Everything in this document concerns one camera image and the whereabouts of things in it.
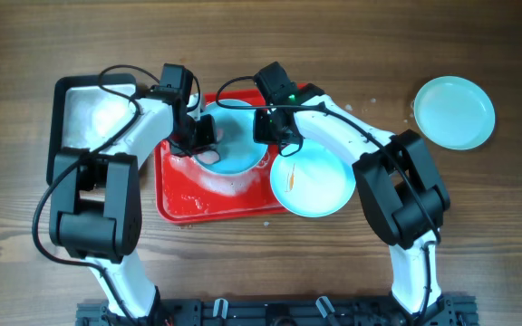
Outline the pink sponge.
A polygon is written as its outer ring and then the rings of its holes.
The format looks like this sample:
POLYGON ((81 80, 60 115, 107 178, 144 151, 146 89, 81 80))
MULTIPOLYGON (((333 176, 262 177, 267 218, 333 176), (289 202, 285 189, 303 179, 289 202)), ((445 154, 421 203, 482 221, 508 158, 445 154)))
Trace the pink sponge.
MULTIPOLYGON (((217 140, 222 140, 224 136, 224 130, 218 129, 217 130, 217 140)), ((200 154, 197 154, 197 160, 200 161, 202 164, 205 165, 212 165, 216 164, 221 160, 220 154, 216 149, 208 150, 205 152, 202 152, 200 154)))

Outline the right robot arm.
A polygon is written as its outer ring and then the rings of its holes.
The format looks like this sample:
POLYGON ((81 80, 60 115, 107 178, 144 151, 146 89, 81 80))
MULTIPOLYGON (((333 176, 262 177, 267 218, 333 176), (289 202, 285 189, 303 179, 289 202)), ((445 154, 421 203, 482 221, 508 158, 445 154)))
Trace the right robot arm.
POLYGON ((279 62, 252 80, 265 101, 254 139, 314 140, 351 166, 364 216, 390 249, 392 297, 416 321, 428 318, 441 296, 435 250, 450 196, 422 137, 368 125, 312 83, 298 87, 279 62))

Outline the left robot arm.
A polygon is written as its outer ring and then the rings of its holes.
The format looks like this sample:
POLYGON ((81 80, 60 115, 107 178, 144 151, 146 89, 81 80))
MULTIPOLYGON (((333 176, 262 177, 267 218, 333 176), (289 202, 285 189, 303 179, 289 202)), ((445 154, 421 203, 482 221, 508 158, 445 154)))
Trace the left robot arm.
POLYGON ((92 271, 107 300, 82 306, 77 323, 169 325, 158 287, 137 252, 142 225, 140 166, 163 140, 192 157, 217 142, 212 118, 194 118, 204 100, 187 68, 165 64, 149 88, 136 67, 61 78, 54 87, 46 181, 52 243, 64 263, 92 271))

